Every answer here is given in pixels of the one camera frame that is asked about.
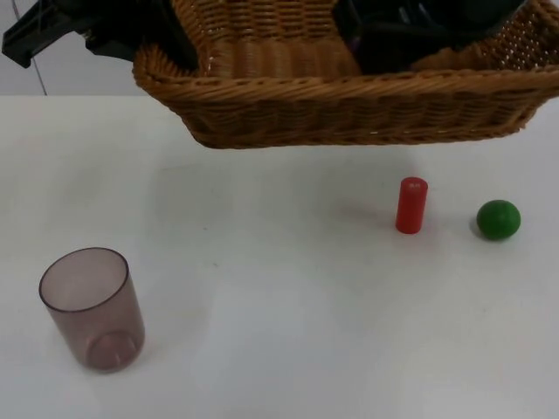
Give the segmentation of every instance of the plastic cup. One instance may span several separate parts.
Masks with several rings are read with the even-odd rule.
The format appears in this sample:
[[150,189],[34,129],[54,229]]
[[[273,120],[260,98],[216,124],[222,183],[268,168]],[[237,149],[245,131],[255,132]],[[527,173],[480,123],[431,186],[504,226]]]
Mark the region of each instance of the plastic cup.
[[49,267],[39,296],[76,360],[101,372],[128,366],[144,326],[128,262],[102,248],[75,251]]

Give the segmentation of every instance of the cup base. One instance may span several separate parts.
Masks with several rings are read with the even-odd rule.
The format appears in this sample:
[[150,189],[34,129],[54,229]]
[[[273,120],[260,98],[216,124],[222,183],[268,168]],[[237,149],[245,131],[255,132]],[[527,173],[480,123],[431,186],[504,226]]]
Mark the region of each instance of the cup base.
[[103,334],[87,350],[86,366],[104,373],[119,371],[136,359],[142,344],[126,332]]

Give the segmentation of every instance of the green ball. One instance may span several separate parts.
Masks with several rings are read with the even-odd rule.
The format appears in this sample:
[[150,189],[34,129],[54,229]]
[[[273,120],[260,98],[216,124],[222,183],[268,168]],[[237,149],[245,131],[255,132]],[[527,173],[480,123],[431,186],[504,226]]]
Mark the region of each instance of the green ball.
[[478,211],[478,227],[489,240],[504,240],[521,227],[521,213],[509,201],[491,201]]

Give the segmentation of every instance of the red cylinder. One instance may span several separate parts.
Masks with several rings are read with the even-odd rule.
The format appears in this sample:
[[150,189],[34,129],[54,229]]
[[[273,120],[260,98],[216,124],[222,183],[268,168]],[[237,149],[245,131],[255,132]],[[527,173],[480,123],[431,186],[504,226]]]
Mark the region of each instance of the red cylinder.
[[407,177],[402,180],[396,215],[398,231],[404,234],[416,234],[421,231],[428,188],[427,182],[418,177]]

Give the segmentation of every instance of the cup rim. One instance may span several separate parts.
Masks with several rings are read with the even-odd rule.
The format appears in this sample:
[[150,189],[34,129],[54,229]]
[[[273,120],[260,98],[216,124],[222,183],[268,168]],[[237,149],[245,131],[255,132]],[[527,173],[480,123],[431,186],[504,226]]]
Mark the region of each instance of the cup rim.
[[[90,306],[90,307],[86,307],[86,308],[80,308],[77,310],[63,310],[61,308],[55,307],[52,304],[50,304],[45,297],[43,296],[43,283],[45,281],[46,275],[49,273],[49,271],[52,269],[52,267],[54,265],[56,265],[58,262],[62,261],[65,258],[70,257],[71,255],[74,255],[76,253],[80,253],[82,251],[109,251],[111,253],[113,253],[114,255],[116,255],[123,263],[124,263],[124,267],[125,267],[125,272],[124,272],[124,279],[122,280],[122,283],[119,285],[119,287],[112,293],[110,294],[107,298],[103,299],[101,302]],[[122,256],[118,251],[114,251],[113,249],[108,249],[107,247],[86,247],[84,249],[78,249],[76,251],[71,251],[70,253],[65,254],[64,256],[62,256],[61,258],[56,259],[45,271],[45,273],[43,273],[43,276],[41,277],[41,280],[38,283],[38,296],[41,298],[41,301],[43,301],[43,304],[45,306],[47,306],[49,309],[58,312],[58,313],[83,313],[83,312],[89,312],[91,310],[94,310],[97,307],[103,306],[104,304],[106,304],[108,301],[110,301],[111,299],[114,298],[114,296],[116,296],[121,290],[122,288],[124,288],[124,285],[126,285],[128,283],[128,281],[130,280],[130,268],[128,267],[128,261],[126,260],[126,258],[124,256]]]

